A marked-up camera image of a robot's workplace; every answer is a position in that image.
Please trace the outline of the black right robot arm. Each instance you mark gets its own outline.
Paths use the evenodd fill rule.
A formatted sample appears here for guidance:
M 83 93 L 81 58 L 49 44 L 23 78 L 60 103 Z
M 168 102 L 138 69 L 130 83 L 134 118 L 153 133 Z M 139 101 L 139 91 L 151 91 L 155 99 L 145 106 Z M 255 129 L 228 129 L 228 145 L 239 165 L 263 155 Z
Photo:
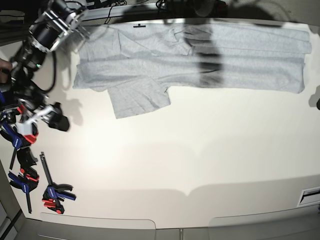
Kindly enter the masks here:
M 63 115 L 61 104 L 48 104 L 46 99 L 57 80 L 58 47 L 74 32 L 81 32 L 80 23 L 86 15 L 87 6 L 75 0 L 50 0 L 47 9 L 30 26 L 29 36 L 10 59 L 12 70 L 5 70 L 6 83 L 0 85 L 0 110 L 12 112 L 24 107 L 22 122 L 17 125 L 22 135 L 33 130 L 32 125 L 42 120 L 50 128 L 66 132 L 70 123 Z M 53 80 L 47 89 L 40 88 L 33 77 L 48 54 L 52 55 Z

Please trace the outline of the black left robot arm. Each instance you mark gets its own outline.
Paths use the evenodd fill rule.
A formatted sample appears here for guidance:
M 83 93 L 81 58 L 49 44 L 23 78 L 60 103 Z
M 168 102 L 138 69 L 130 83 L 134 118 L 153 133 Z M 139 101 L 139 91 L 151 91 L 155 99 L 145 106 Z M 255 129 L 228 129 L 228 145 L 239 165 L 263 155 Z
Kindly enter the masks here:
M 318 110 L 320 110 L 320 99 L 317 101 L 317 103 L 316 103 L 316 108 L 318 109 Z

